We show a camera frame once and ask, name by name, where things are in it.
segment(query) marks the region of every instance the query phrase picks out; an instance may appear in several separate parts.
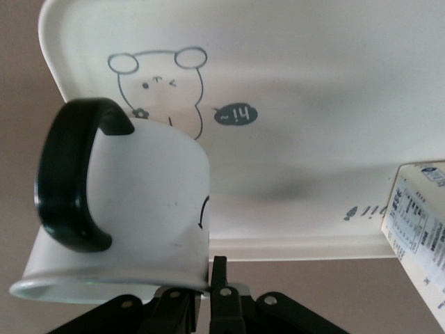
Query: nutrition label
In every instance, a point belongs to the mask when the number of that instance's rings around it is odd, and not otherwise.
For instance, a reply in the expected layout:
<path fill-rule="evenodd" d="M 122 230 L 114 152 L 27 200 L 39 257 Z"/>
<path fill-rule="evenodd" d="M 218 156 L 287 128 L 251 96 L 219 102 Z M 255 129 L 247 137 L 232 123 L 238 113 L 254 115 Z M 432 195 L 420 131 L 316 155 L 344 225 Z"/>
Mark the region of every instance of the nutrition label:
<path fill-rule="evenodd" d="M 398 238 L 414 253 L 419 244 L 425 241 L 424 232 L 428 214 L 418 200 L 407 190 L 401 192 L 398 203 L 393 203 L 393 231 Z"/>
<path fill-rule="evenodd" d="M 404 182 L 394 192 L 389 215 L 389 238 L 399 259 L 411 253 L 428 273 L 428 280 L 442 285 L 445 292 L 444 222 L 429 212 L 423 196 L 410 191 Z"/>

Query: bear face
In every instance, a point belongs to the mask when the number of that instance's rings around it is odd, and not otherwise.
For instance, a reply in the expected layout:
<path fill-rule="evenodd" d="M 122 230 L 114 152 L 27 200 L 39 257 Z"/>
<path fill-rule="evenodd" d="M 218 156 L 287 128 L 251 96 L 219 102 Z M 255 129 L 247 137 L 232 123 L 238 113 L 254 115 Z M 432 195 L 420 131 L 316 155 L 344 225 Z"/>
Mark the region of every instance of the bear face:
<path fill-rule="evenodd" d="M 197 105 L 203 94 L 199 69 L 206 61 L 199 47 L 108 57 L 120 93 L 136 117 L 164 122 L 194 139 L 202 133 Z"/>

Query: mug handle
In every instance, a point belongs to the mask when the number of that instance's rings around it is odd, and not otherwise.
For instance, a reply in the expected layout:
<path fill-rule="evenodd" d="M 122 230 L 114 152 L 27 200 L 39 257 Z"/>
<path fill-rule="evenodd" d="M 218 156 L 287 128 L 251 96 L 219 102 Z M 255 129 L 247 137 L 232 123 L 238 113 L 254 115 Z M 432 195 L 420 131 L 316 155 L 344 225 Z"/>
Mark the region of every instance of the mug handle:
<path fill-rule="evenodd" d="M 108 136 L 134 131 L 110 99 L 78 99 L 63 106 L 49 130 L 35 181 L 34 202 L 43 227 L 77 252 L 100 252 L 111 245 L 111 236 L 96 226 L 87 202 L 88 163 L 98 127 Z"/>

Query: mug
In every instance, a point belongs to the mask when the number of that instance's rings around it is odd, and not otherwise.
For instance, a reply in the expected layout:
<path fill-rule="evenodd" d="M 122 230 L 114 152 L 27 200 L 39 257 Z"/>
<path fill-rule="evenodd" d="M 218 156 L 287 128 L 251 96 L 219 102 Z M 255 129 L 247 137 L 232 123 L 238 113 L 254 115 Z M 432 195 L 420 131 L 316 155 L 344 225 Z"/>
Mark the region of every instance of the mug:
<path fill-rule="evenodd" d="M 106 98 L 68 102 L 35 182 L 42 226 L 10 292 L 67 303 L 149 301 L 162 285 L 205 292 L 209 183 L 209 160 L 186 134 L 129 119 Z"/>

